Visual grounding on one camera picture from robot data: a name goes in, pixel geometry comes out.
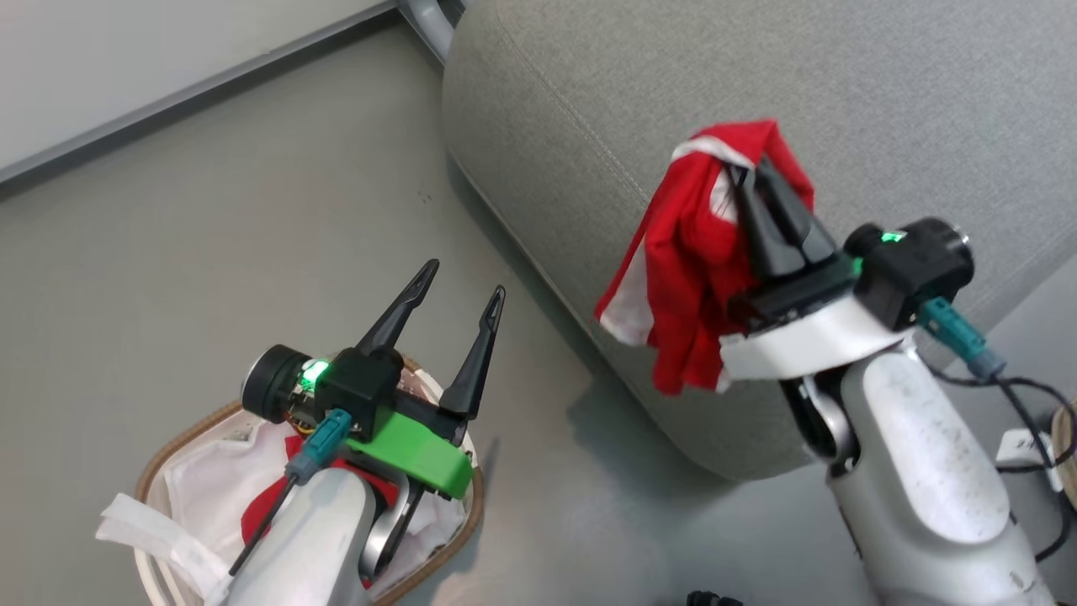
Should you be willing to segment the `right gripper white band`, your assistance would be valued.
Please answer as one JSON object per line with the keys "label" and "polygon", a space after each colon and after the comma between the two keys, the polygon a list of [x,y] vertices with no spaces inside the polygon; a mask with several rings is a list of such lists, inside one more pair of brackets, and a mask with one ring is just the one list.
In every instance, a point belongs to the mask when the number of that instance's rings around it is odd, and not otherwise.
{"label": "right gripper white band", "polygon": [[[730,164],[728,177],[751,272],[766,283],[730,300],[739,330],[719,339],[723,382],[816,375],[912,333],[889,329],[854,295],[853,258],[837,253],[830,234],[769,158],[757,164],[757,173]],[[805,263],[820,264],[798,273]]]}

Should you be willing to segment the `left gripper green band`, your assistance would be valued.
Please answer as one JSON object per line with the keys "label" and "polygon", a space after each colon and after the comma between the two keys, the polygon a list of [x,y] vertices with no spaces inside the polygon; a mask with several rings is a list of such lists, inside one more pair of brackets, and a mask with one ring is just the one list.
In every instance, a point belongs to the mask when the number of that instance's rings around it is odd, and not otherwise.
{"label": "left gripper green band", "polygon": [[[439,270],[440,260],[423,264],[384,314],[358,342],[358,350],[370,354],[380,348],[395,348],[412,311],[426,299]],[[507,291],[496,285],[480,315],[480,330],[453,382],[443,391],[439,404],[397,391],[389,404],[374,414],[369,441],[356,434],[345,441],[354,452],[404,473],[429,492],[443,497],[464,497],[474,478],[472,460],[461,449],[468,422],[477,418],[482,392],[495,349],[496,332]]]}

